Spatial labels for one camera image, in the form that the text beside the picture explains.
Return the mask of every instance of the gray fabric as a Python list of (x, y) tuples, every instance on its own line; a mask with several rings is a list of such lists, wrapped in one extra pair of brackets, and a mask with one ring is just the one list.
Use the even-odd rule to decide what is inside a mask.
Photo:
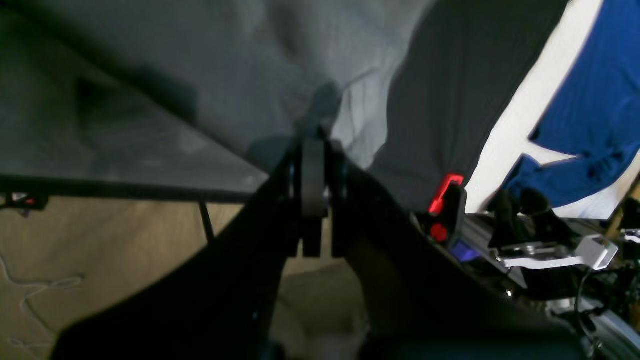
[(0, 174), (252, 192), (327, 82), (371, 164), (434, 0), (5, 2)]

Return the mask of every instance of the black cable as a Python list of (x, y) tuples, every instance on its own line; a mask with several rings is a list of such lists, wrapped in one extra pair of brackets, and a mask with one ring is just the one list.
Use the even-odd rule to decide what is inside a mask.
[(210, 245), (216, 239), (216, 235), (213, 232), (213, 225), (211, 225), (211, 218), (209, 217), (207, 203), (204, 201), (200, 201), (198, 202), (198, 207), (200, 208), (200, 216), (202, 217), (202, 226), (204, 226), (204, 233), (207, 236), (207, 244)]
[(582, 298), (582, 290), (584, 289), (584, 283), (587, 281), (587, 278), (592, 273), (593, 273), (593, 269), (590, 268), (584, 274), (584, 276), (582, 277), (582, 280), (580, 280), (580, 284), (578, 285), (578, 292), (577, 292), (577, 294), (575, 296), (575, 304), (573, 305), (573, 312), (575, 313), (576, 320), (578, 322), (578, 326), (580, 327), (580, 330), (582, 330), (582, 332), (589, 339), (591, 344), (595, 346), (596, 345), (596, 339), (594, 339), (594, 337), (592, 337), (591, 334), (589, 333), (589, 331), (585, 328), (584, 323), (582, 322), (582, 317), (580, 316), (580, 309), (579, 309), (580, 299)]

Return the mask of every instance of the beige carpet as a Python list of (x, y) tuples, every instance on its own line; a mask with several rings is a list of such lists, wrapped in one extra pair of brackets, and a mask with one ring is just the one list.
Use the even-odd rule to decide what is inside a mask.
[[(241, 209), (209, 205), (216, 234)], [(366, 331), (360, 285), (342, 260), (331, 259), (325, 223), (320, 259), (290, 259), (280, 287), (272, 334), (298, 358), (350, 358)], [(28, 300), (47, 329), (22, 312), (37, 290), (0, 274), (0, 359), (44, 359), (75, 321), (140, 291), (206, 244), (196, 204), (53, 198), (44, 212), (22, 218), (0, 212), (0, 255), (14, 281), (55, 282), (81, 276), (79, 289), (49, 289)]]

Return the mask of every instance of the black plastic part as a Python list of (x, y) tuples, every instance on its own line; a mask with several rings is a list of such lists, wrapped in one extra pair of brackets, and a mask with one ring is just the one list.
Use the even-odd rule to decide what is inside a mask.
[(342, 145), (339, 142), (330, 142), (326, 148), (327, 183), (331, 184), (332, 205), (332, 246), (331, 252), (334, 258), (343, 258), (350, 239), (356, 235), (352, 232), (350, 214), (341, 204), (346, 203), (348, 190), (346, 184), (347, 165), (342, 154)]
[(467, 191), (461, 185), (450, 184), (444, 193), (443, 200), (444, 205), (437, 216), (434, 217), (429, 213), (417, 213), (415, 216), (428, 234), (435, 224), (444, 226), (447, 229), (447, 239), (443, 241), (445, 243), (458, 238), (467, 206)]
[(493, 236), (488, 244), (490, 249), (533, 241), (525, 225), (518, 219), (519, 205), (507, 190), (501, 189), (495, 194), (490, 211), (495, 215)]
[(522, 190), (520, 205), (522, 213), (528, 215), (535, 225), (536, 241), (558, 243), (569, 248), (575, 246), (573, 239), (579, 235), (553, 212), (542, 193), (531, 188)]
[(44, 210), (49, 203), (49, 197), (37, 193), (4, 193), (4, 204), (0, 209)]
[(322, 248), (322, 218), (303, 218), (302, 254), (305, 258), (319, 258)]
[(211, 224), (211, 217), (209, 216), (207, 203), (201, 201), (198, 203), (198, 207), (200, 208), (200, 217), (202, 217), (202, 227), (204, 228), (204, 233), (207, 237), (207, 244), (211, 244), (216, 239), (216, 235), (213, 232), (213, 225)]

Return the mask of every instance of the white cable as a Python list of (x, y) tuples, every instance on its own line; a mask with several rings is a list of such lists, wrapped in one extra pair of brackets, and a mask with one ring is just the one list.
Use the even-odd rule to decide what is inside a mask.
[(22, 339), (18, 339), (18, 338), (14, 337), (14, 336), (9, 336), (7, 341), (9, 342), (9, 344), (13, 345), (14, 347), (23, 348), (33, 358), (39, 359), (38, 354), (35, 353), (34, 349), (49, 348), (49, 347), (53, 346), (53, 341), (54, 341), (54, 338), (55, 338), (55, 332), (49, 326), (47, 326), (47, 324), (44, 322), (44, 320), (42, 320), (33, 311), (33, 308), (29, 304), (28, 300), (31, 297), (34, 297), (35, 295), (38, 295), (39, 293), (41, 293), (43, 291), (46, 291), (46, 290), (49, 290), (49, 289), (52, 289), (52, 290), (75, 290), (75, 289), (79, 289), (78, 285), (80, 285), (82, 283), (83, 277), (78, 275), (78, 276), (67, 277), (66, 279), (62, 279), (62, 280), (58, 280), (58, 281), (24, 282), (24, 281), (18, 281), (18, 280), (12, 279), (11, 275), (9, 274), (9, 269), (7, 267), (6, 261), (4, 260), (4, 257), (2, 256), (2, 254), (0, 254), (0, 265), (2, 266), (2, 269), (4, 271), (4, 278), (11, 285), (18, 286), (18, 287), (21, 287), (21, 288), (34, 288), (34, 290), (32, 292), (28, 293), (27, 295), (25, 295), (22, 298), (22, 300), (20, 300), (19, 308), (29, 319), (31, 319), (36, 324), (38, 324), (39, 328), (42, 330), (42, 332), (48, 338), (48, 340), (45, 341), (45, 342), (30, 343), (28, 341), (25, 341), (25, 340), (22, 340)]

